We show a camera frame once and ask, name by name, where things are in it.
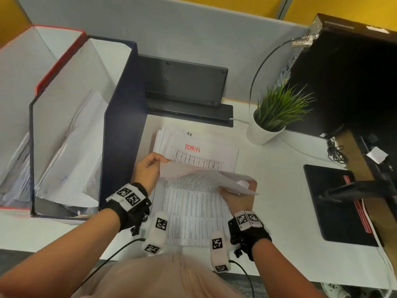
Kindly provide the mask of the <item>person's left hand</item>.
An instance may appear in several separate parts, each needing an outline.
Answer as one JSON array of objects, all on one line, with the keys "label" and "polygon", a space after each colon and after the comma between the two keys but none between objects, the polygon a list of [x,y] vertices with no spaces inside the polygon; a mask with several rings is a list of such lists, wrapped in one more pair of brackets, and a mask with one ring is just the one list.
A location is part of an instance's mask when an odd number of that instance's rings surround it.
[{"label": "person's left hand", "polygon": [[152,165],[151,160],[150,153],[137,163],[130,181],[130,184],[140,184],[144,188],[142,193],[147,196],[150,196],[160,177],[160,165]]}]

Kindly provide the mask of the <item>white printed paper sheet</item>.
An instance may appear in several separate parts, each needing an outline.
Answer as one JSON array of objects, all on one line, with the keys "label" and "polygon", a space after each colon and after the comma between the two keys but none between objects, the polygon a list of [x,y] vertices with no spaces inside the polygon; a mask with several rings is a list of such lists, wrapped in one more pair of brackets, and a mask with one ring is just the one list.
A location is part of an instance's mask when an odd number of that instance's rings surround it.
[{"label": "white printed paper sheet", "polygon": [[253,180],[250,176],[195,165],[172,161],[161,163],[160,177],[167,181],[179,181],[185,184],[202,186],[205,189],[224,187],[234,194],[258,195],[255,191],[249,189],[248,181]]}]

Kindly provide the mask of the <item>person's right forearm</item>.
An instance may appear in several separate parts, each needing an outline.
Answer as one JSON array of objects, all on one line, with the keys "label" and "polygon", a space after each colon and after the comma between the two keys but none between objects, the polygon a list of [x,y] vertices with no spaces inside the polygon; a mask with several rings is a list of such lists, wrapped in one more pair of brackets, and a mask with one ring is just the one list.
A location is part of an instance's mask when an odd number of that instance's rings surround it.
[{"label": "person's right forearm", "polygon": [[326,298],[270,240],[258,240],[252,257],[269,298]]}]

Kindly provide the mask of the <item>person's left forearm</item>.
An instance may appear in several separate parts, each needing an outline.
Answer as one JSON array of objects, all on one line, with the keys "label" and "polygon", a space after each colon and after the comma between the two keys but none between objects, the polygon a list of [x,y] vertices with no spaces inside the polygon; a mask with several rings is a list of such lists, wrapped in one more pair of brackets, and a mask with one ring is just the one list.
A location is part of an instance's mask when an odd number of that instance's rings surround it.
[{"label": "person's left forearm", "polygon": [[7,298],[69,298],[121,227],[105,209],[31,255],[0,277]]}]

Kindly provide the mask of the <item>white printed table sheet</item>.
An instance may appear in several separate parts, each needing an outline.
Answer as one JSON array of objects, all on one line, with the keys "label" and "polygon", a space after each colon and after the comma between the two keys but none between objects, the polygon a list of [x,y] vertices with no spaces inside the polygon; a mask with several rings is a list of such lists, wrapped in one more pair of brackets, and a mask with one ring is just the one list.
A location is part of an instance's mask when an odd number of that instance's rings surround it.
[{"label": "white printed table sheet", "polygon": [[152,213],[168,215],[166,244],[169,246],[210,245],[215,231],[230,237],[231,213],[217,189],[190,182],[160,178],[151,194]]}]

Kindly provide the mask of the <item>navy blue file box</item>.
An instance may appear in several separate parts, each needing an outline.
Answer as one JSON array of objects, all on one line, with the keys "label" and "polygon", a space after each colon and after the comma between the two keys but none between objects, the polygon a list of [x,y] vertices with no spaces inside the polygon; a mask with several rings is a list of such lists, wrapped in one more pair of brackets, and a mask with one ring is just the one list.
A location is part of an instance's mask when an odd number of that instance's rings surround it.
[{"label": "navy blue file box", "polygon": [[[104,115],[98,208],[66,206],[37,198],[37,185],[61,147],[71,120],[90,91],[108,107]],[[86,220],[130,181],[148,114],[137,44],[96,36],[80,38],[50,69],[29,106],[31,216]]]}]

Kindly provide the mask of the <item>black desk tray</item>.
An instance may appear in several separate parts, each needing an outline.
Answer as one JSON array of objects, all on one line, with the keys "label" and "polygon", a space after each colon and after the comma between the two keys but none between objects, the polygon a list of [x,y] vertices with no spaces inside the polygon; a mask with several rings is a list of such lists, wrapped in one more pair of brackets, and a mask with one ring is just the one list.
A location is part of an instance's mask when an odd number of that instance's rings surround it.
[{"label": "black desk tray", "polygon": [[147,103],[151,115],[230,128],[234,125],[232,105],[209,106],[160,99],[147,99]]}]

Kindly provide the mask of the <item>white plant pot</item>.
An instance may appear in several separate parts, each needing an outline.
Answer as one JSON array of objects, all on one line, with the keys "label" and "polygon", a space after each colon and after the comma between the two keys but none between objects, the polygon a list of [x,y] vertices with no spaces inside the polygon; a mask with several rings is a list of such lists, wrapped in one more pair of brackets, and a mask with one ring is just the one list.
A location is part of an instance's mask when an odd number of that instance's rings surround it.
[{"label": "white plant pot", "polygon": [[275,136],[279,135],[281,132],[285,130],[285,126],[281,128],[279,131],[268,131],[261,128],[260,125],[257,124],[254,116],[258,110],[256,109],[253,114],[250,122],[248,123],[248,127],[246,130],[246,138],[253,145],[264,145],[268,141],[270,141]]}]

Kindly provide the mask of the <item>green artificial plant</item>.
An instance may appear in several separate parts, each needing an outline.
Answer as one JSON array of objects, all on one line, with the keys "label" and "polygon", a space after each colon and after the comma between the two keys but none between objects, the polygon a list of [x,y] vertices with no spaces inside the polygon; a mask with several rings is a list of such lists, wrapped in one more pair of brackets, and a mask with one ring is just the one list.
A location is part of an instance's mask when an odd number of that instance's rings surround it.
[{"label": "green artificial plant", "polygon": [[302,120],[312,110],[310,103],[313,101],[311,93],[304,94],[285,85],[274,86],[261,94],[253,118],[262,129],[278,132],[287,125]]}]

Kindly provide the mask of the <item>person's beige shirt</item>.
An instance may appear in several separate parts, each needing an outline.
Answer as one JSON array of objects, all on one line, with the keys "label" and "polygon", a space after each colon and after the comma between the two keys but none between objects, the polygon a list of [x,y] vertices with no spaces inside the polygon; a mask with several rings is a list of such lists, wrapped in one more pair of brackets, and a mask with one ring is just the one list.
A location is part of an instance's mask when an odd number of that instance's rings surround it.
[{"label": "person's beige shirt", "polygon": [[210,269],[182,254],[103,266],[71,298],[244,298]]}]

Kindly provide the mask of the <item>black mouse pad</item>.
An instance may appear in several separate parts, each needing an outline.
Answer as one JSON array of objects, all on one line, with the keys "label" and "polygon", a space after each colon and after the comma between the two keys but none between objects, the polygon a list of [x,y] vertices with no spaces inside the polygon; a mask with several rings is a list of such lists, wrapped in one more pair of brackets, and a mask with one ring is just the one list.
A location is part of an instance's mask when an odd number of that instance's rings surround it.
[{"label": "black mouse pad", "polygon": [[304,165],[303,170],[324,240],[378,247],[361,200],[333,201],[325,198],[327,190],[353,183],[353,173],[315,165]]}]

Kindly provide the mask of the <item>person's white patterned shoe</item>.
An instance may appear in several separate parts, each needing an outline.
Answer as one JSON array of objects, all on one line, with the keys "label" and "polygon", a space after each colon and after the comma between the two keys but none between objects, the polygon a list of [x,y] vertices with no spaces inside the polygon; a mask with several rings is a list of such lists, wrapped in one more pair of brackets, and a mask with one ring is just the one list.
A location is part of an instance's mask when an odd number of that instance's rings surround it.
[{"label": "person's white patterned shoe", "polygon": [[328,298],[351,298],[341,285],[322,282],[321,287]]}]

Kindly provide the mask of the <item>white paper tag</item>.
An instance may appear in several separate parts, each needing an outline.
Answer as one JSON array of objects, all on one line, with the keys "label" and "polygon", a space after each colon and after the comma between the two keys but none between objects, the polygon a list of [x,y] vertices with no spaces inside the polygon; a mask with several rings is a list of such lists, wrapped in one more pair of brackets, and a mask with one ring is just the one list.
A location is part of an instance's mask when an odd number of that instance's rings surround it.
[{"label": "white paper tag", "polygon": [[379,165],[383,163],[389,155],[379,147],[375,146],[366,154],[366,156]]}]

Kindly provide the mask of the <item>red edged file box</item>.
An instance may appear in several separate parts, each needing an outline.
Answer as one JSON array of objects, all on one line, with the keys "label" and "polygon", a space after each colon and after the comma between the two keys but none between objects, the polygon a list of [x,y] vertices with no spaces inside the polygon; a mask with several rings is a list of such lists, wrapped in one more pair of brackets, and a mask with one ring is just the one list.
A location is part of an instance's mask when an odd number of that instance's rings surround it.
[{"label": "red edged file box", "polygon": [[[82,30],[33,25],[0,47],[0,177],[29,132],[29,105],[38,84],[84,37]],[[30,213],[30,209],[3,211]]]}]

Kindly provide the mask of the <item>black monitor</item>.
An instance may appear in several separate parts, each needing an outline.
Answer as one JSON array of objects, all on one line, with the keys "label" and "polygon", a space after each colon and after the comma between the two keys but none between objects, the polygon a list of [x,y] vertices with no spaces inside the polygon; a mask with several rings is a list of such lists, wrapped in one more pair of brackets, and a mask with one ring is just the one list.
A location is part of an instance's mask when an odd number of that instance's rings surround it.
[{"label": "black monitor", "polygon": [[397,106],[397,30],[318,13],[314,36],[287,65],[287,85],[310,95],[310,110],[286,130],[328,137],[358,117]]}]

